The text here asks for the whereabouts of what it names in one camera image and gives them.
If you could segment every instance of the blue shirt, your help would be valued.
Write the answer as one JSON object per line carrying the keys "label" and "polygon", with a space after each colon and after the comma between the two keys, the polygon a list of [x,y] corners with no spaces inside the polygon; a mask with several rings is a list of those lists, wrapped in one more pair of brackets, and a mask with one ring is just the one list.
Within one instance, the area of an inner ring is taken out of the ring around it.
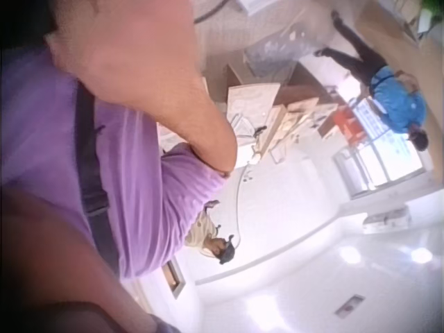
{"label": "blue shirt", "polygon": [[[393,75],[393,70],[385,66],[373,76],[371,85],[374,87],[381,79]],[[424,123],[427,109],[424,97],[420,92],[410,94],[394,76],[375,88],[374,99],[386,111],[381,116],[382,122],[395,133],[407,133],[411,124]]]}

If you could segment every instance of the window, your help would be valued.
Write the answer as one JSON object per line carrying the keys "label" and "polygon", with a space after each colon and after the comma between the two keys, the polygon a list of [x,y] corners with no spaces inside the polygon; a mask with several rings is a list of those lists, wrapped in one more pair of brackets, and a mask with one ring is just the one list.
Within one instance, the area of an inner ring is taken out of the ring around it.
{"label": "window", "polygon": [[424,171],[418,152],[407,135],[396,134],[382,123],[366,99],[353,111],[366,130],[368,140],[358,147],[347,147],[334,157],[353,198]]}
{"label": "window", "polygon": [[175,259],[170,260],[162,267],[162,271],[164,272],[169,288],[173,292],[174,297],[177,298],[183,290],[183,287],[185,287],[185,280],[180,272],[177,261]]}

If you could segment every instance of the man in blue shirt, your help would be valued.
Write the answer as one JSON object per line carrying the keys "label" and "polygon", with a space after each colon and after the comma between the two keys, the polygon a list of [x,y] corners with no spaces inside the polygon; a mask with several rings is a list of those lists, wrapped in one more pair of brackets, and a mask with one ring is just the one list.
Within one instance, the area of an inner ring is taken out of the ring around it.
{"label": "man in blue shirt", "polygon": [[329,47],[315,52],[315,56],[331,57],[365,86],[384,109],[373,108],[393,132],[408,133],[409,140],[418,151],[429,145],[427,133],[421,128],[426,115],[426,103],[418,90],[416,80],[402,71],[394,73],[385,59],[372,50],[358,35],[347,27],[337,11],[332,12],[333,25],[348,40],[360,59]]}

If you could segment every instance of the person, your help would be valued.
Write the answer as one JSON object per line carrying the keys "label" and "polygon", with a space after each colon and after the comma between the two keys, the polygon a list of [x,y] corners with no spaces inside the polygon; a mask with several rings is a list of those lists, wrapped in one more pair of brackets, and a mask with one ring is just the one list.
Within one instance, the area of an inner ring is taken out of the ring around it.
{"label": "person", "polygon": [[[137,277],[183,247],[235,166],[236,138],[197,69],[188,1],[51,3],[57,29],[40,36],[45,43],[2,47],[1,186],[49,203],[99,252],[89,220],[106,216],[116,274]],[[108,197],[88,214],[76,163],[85,91],[93,97],[93,176]],[[156,122],[188,143],[160,157]]]}
{"label": "person", "polygon": [[219,203],[218,200],[213,200],[205,204],[203,211],[199,213],[196,222],[185,237],[185,245],[199,250],[208,249],[223,265],[234,258],[236,250],[231,242],[234,236],[230,235],[228,241],[218,238],[217,234],[221,226],[216,227],[208,214],[208,209],[216,207]]}
{"label": "person", "polygon": [[356,49],[360,59],[326,47],[315,52],[315,56],[330,57],[370,89],[372,97],[386,113],[372,108],[395,133],[408,133],[409,140],[418,151],[429,145],[425,130],[421,128],[426,117],[426,103],[413,76],[403,71],[396,73],[385,59],[367,46],[349,27],[337,11],[332,12],[336,30]]}
{"label": "person", "polygon": [[3,332],[179,333],[147,314],[54,206],[1,191]]}

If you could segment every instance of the black strap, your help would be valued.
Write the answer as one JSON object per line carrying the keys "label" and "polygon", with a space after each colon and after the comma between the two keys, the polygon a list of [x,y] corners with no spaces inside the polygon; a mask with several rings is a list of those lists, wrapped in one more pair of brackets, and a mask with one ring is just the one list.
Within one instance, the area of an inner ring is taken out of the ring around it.
{"label": "black strap", "polygon": [[372,97],[374,97],[375,96],[375,89],[377,88],[377,86],[380,85],[381,83],[383,83],[385,80],[388,80],[388,79],[394,78],[394,77],[395,77],[394,75],[389,75],[389,76],[386,76],[385,78],[382,78],[381,80],[379,80],[376,84],[370,85],[370,95]]}
{"label": "black strap", "polygon": [[103,190],[100,164],[96,154],[94,96],[78,83],[76,99],[76,163],[83,211],[89,222],[94,243],[102,258],[119,276],[117,250],[108,218],[108,195]]}

